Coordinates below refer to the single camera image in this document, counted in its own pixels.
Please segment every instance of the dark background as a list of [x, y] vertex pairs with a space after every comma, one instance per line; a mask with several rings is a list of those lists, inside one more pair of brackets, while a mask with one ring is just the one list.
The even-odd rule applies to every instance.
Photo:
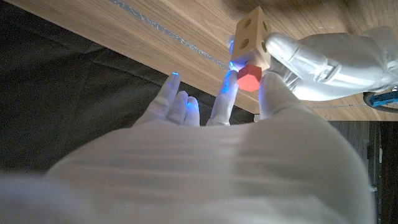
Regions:
[[[0, 172], [43, 174], [84, 143], [132, 126], [166, 78], [0, 1]], [[215, 97], [184, 83], [180, 89], [197, 98], [205, 125]], [[253, 114], [234, 107], [231, 124], [252, 121]], [[372, 184], [382, 223], [398, 223], [398, 125], [331, 124], [371, 165], [369, 175], [381, 176]], [[376, 158], [380, 144], [382, 164]]]

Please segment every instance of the wood grain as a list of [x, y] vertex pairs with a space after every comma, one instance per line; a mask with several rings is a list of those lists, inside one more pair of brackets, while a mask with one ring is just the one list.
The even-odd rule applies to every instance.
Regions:
[[[173, 40], [109, 0], [7, 0], [18, 7], [109, 47], [163, 73], [181, 73], [182, 81], [216, 95], [226, 72], [186, 45]], [[125, 0], [128, 6], [180, 36], [224, 64], [236, 23], [261, 5], [272, 30], [301, 39], [312, 34], [360, 34], [376, 26], [393, 26], [398, 34], [394, 0]], [[398, 115], [363, 106], [362, 94], [305, 102], [330, 120], [398, 120]], [[239, 92], [236, 105], [258, 113], [257, 92]]]

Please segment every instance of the blue object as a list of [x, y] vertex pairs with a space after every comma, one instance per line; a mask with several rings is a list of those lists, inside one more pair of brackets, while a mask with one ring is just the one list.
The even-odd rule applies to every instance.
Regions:
[[388, 103], [398, 103], [398, 91], [374, 95], [370, 97], [369, 101], [373, 107], [386, 105]]

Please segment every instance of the glove finger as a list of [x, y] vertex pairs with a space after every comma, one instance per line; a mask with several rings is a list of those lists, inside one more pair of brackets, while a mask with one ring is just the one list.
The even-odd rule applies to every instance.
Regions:
[[266, 42], [268, 52], [302, 80], [326, 81], [338, 65], [323, 54], [284, 34], [273, 33]]
[[182, 125], [199, 127], [199, 105], [195, 97], [188, 97], [187, 113]]
[[286, 108], [309, 109], [287, 88], [282, 78], [274, 72], [266, 72], [259, 89], [260, 119], [267, 119]]
[[144, 114], [134, 123], [133, 126], [153, 121], [155, 119], [165, 119], [170, 105], [177, 94], [180, 86], [180, 77], [178, 73], [173, 72], [162, 85], [159, 93], [154, 100], [149, 104]]
[[177, 93], [167, 113], [166, 120], [178, 125], [182, 124], [185, 119], [185, 114], [187, 113], [187, 100], [188, 94], [186, 91]]
[[210, 119], [207, 121], [207, 126], [229, 125], [229, 118], [239, 87], [237, 76], [237, 71], [229, 71], [225, 75], [214, 102]]

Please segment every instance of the hole in wooden block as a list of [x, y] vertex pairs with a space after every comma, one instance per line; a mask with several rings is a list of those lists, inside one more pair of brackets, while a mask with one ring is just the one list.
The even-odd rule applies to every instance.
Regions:
[[251, 19], [248, 19], [248, 20], [244, 23], [243, 28], [248, 27], [248, 26], [250, 25], [250, 23], [251, 23]]
[[245, 39], [241, 44], [241, 50], [249, 44], [249, 39]]
[[261, 42], [261, 46], [262, 46], [262, 49], [264, 50], [264, 52], [267, 53], [266, 43], [264, 41]]

